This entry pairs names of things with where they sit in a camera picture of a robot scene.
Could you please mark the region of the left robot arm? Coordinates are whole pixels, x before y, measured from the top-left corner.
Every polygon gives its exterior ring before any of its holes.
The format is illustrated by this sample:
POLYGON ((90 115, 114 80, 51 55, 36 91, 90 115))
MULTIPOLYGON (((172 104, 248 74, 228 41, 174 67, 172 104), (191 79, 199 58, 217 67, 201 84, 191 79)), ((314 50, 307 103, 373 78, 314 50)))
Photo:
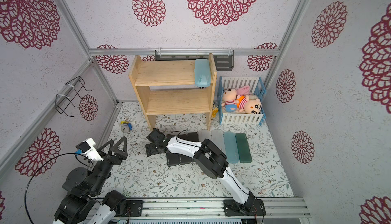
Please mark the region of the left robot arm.
POLYGON ((96 196, 111 176, 113 166, 119 166, 128 157, 127 137, 116 143, 109 140, 100 148, 95 148, 95 141, 88 138, 76 145, 76 154, 92 161, 95 165, 89 170, 78 167, 66 177, 62 188, 67 191, 54 217, 54 224, 82 223, 94 207, 96 196))

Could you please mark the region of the dark green pencil case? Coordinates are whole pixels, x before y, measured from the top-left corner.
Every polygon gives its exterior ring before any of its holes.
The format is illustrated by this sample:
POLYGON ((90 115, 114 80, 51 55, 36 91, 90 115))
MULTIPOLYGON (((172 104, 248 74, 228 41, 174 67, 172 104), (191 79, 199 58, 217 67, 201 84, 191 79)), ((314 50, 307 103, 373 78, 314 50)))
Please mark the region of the dark green pencil case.
POLYGON ((252 162, 252 156, 247 140, 247 136, 245 133, 237 133, 235 134, 237 148, 238 148, 238 155, 239 155, 239 161, 241 163, 251 163, 252 162))

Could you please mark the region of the clear pencil case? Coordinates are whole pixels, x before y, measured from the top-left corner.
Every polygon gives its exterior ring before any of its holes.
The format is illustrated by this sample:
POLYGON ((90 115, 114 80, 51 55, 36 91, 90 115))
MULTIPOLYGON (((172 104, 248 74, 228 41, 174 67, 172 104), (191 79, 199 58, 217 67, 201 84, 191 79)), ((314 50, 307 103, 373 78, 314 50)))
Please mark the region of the clear pencil case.
POLYGON ((224 153, 226 154, 224 134, 219 129, 211 130, 211 141, 224 153))
POLYGON ((206 139, 208 139, 208 140, 212 139, 211 132, 209 130, 205 130, 205 129, 199 130, 198 136, 199 136, 200 142, 203 142, 206 139))

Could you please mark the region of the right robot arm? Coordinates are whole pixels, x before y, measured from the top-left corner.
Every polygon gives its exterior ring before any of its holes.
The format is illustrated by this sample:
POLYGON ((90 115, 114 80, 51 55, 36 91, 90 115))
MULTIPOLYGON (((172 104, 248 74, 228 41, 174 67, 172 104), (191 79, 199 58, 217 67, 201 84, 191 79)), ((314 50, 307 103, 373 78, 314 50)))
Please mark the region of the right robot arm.
POLYGON ((158 153, 170 152, 192 158, 208 177, 222 183, 240 207, 246 209, 253 207, 254 194, 237 180, 229 166, 227 156, 211 140, 191 142, 174 135, 165 135, 158 128, 153 129, 147 139, 158 153))

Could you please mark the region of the black pencil case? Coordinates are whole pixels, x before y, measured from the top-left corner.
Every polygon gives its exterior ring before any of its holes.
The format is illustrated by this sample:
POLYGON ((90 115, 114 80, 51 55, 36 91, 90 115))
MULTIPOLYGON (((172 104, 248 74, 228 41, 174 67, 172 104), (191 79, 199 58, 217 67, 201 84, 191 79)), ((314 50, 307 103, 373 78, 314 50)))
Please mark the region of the black pencil case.
POLYGON ((191 142, 199 142, 199 135, 197 132, 189 132, 187 134, 187 139, 191 142))
POLYGON ((178 165, 186 165, 192 162, 192 158, 182 155, 182 154, 174 154, 171 152, 166 152, 167 157, 167 166, 173 167, 178 165))
POLYGON ((181 139, 181 140, 188 140, 188 135, 187 134, 179 134, 177 135, 177 139, 181 139))

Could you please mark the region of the teal pencil case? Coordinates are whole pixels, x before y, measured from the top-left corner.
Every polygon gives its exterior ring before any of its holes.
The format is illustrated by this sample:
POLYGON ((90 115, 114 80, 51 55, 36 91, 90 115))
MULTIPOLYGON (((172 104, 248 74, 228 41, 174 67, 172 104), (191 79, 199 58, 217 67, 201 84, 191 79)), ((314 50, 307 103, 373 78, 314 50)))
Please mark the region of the teal pencil case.
POLYGON ((225 131, 223 133, 227 161, 229 164, 239 163, 238 147, 234 132, 225 131))

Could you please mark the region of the light teal case top shelf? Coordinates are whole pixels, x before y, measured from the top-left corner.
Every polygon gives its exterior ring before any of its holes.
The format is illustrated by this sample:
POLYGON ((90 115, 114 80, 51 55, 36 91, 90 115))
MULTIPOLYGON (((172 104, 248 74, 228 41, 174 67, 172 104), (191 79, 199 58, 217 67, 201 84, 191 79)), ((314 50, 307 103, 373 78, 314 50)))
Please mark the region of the light teal case top shelf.
POLYGON ((207 59, 196 59, 194 62, 194 84, 205 89, 211 84, 210 66, 207 59))

